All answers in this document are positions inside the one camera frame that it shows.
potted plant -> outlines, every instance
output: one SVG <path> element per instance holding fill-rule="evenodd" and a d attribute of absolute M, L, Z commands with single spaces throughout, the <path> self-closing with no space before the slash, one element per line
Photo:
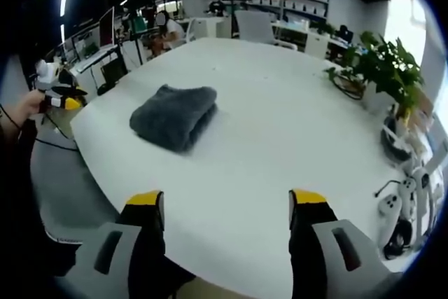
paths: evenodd
<path fill-rule="evenodd" d="M 357 63 L 354 65 L 356 50 L 349 48 L 342 60 L 342 70 L 326 69 L 329 79 L 343 90 L 348 90 L 347 83 L 355 86 L 359 99 L 368 98 L 363 97 L 371 92 L 366 87 L 374 85 L 373 94 L 385 92 L 391 96 L 399 106 L 396 117 L 405 118 L 417 104 L 418 86 L 424 84 L 420 67 L 400 39 L 386 42 L 382 36 L 375 38 L 372 32 L 364 32 L 360 37 L 365 50 L 358 55 Z M 341 78 L 346 81 L 342 87 L 336 83 Z"/>
<path fill-rule="evenodd" d="M 309 23 L 309 28 L 315 30 L 320 35 L 332 36 L 336 32 L 336 28 L 325 21 L 311 21 Z"/>

plant pot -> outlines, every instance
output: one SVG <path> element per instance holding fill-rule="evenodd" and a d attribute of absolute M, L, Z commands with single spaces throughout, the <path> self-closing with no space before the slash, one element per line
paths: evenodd
<path fill-rule="evenodd" d="M 395 103 L 394 98 L 385 92 L 377 92 L 377 84 L 370 82 L 365 88 L 361 104 L 372 115 L 381 115 L 387 112 L 387 108 Z"/>

folded towel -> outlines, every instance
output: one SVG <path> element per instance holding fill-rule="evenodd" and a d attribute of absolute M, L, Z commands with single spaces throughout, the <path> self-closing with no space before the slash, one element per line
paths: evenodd
<path fill-rule="evenodd" d="M 143 139 L 175 152 L 193 147 L 216 111 L 213 88 L 175 89 L 163 85 L 131 116 L 130 127 Z"/>

gray towel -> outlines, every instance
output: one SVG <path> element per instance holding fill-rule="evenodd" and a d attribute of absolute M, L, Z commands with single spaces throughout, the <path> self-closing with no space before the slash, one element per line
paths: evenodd
<path fill-rule="evenodd" d="M 131 116 L 143 139 L 174 152 L 188 151 L 216 111 L 213 88 L 175 89 L 163 85 Z"/>

